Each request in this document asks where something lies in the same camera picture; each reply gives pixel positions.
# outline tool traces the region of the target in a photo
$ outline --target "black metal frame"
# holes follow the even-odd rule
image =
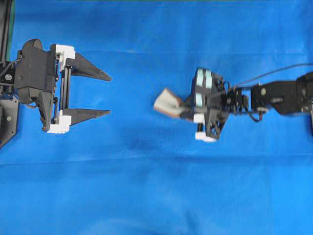
[[[8,66],[6,61],[11,8],[13,0],[0,0],[0,73]],[[0,148],[6,144],[17,131],[19,101],[14,97],[14,64],[0,77]]]

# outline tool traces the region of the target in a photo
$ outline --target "white plastic bracket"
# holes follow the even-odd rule
[[[67,58],[75,59],[74,47],[66,45],[55,45],[55,53],[59,56],[60,71],[64,70]]]
[[[204,123],[204,114],[194,114],[194,123]],[[208,137],[205,135],[205,132],[203,131],[199,131],[196,132],[195,134],[195,139],[199,140],[199,141],[204,141],[204,142],[215,142],[216,139],[212,138],[212,137]]]
[[[58,123],[57,124],[51,124],[50,130],[48,130],[48,133],[53,134],[65,134],[69,131],[69,126],[71,124],[72,117],[63,115],[63,111],[59,111],[58,115]]]

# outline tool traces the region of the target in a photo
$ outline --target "wrinkled blue fabric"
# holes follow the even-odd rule
[[[165,87],[186,98],[197,67],[235,84],[313,62],[312,28],[311,0],[17,0],[11,59],[33,38],[74,46],[113,81],[73,77],[70,106],[112,113],[53,135],[20,107],[0,150],[0,234],[312,234],[309,116],[231,116],[204,143],[153,110]]]

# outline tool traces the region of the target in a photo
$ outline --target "screw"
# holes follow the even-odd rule
[[[12,80],[12,75],[7,74],[4,78],[5,78],[7,81],[11,81],[11,80]]]
[[[261,89],[261,95],[265,95],[266,94],[266,89],[265,88],[262,88]]]

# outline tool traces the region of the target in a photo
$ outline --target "beige object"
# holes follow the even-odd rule
[[[164,113],[173,118],[179,118],[183,111],[187,108],[181,107],[182,100],[165,88],[164,91],[156,98],[153,108],[161,113]]]

